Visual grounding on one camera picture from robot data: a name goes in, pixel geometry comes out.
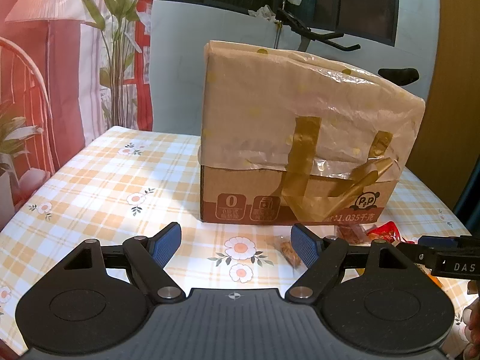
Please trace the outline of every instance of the hand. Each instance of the hand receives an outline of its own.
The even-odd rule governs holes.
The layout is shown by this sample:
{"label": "hand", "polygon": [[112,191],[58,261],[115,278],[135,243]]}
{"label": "hand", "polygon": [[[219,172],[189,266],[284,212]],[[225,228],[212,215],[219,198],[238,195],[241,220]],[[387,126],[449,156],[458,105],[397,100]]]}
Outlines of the hand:
{"label": "hand", "polygon": [[[469,282],[468,293],[478,293],[477,284]],[[464,359],[474,359],[480,354],[480,302],[479,298],[463,311],[463,321],[466,324],[465,337],[469,342],[464,351]]]}

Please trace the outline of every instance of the floral tablecloth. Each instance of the floral tablecloth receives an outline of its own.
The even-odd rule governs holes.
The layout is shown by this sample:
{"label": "floral tablecloth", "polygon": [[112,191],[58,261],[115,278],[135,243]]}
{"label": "floral tablecloth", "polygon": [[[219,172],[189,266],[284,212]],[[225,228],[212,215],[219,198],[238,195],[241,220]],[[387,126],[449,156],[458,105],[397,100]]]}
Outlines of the floral tablecloth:
{"label": "floral tablecloth", "polygon": [[[182,243],[166,271],[186,293],[277,287],[284,295],[305,270],[294,270],[275,247],[290,227],[202,223],[199,143],[196,136],[113,127],[54,174],[0,233],[0,338],[18,353],[26,350],[14,319],[18,300],[78,243],[96,238],[119,245],[174,221]],[[406,239],[468,234],[407,169],[378,224],[390,220]],[[333,226],[311,229],[321,237],[334,233]],[[109,274],[126,280],[122,271]],[[455,356],[466,345],[461,312],[474,295],[467,295],[466,281],[441,281],[457,312],[443,348]]]}

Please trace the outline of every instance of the tablecloth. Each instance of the tablecloth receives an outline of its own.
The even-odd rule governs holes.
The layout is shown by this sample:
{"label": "tablecloth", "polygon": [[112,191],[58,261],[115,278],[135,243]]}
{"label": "tablecloth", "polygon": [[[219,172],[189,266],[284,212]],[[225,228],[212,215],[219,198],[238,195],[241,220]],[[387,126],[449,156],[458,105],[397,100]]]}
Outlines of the tablecloth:
{"label": "tablecloth", "polygon": [[[113,127],[54,174],[0,233],[0,338],[26,350],[14,320],[18,300],[84,239],[119,245],[170,222],[181,224],[182,242],[165,269],[187,294],[193,287],[277,287],[283,295],[305,270],[291,268],[275,248],[290,227],[202,223],[199,143],[196,136]],[[468,234],[407,169],[377,224],[390,220],[410,240]],[[334,233],[333,226],[311,229]],[[123,271],[109,274],[126,279]],[[466,281],[441,281],[457,313],[443,348],[455,356],[466,345],[461,312],[475,296],[467,295]]]}

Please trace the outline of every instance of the flower center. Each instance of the flower center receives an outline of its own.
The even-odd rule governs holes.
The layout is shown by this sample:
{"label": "flower center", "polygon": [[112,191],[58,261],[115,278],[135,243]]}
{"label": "flower center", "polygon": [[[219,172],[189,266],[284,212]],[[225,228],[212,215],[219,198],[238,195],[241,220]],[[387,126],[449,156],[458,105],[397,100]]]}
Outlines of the flower center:
{"label": "flower center", "polygon": [[248,246],[242,242],[239,242],[238,244],[235,244],[233,250],[237,253],[245,253],[248,250]]}

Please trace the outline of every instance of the round metal pivot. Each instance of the round metal pivot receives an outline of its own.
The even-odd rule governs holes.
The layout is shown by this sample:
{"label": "round metal pivot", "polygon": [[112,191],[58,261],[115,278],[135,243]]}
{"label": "round metal pivot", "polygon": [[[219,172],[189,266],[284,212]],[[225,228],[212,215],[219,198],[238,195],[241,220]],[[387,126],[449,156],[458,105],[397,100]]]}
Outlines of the round metal pivot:
{"label": "round metal pivot", "polygon": [[314,294],[314,291],[309,287],[294,287],[290,290],[290,295],[294,298],[306,299],[311,297]]}
{"label": "round metal pivot", "polygon": [[177,287],[162,287],[157,291],[157,295],[165,299],[174,299],[179,297],[182,294],[180,288]]}

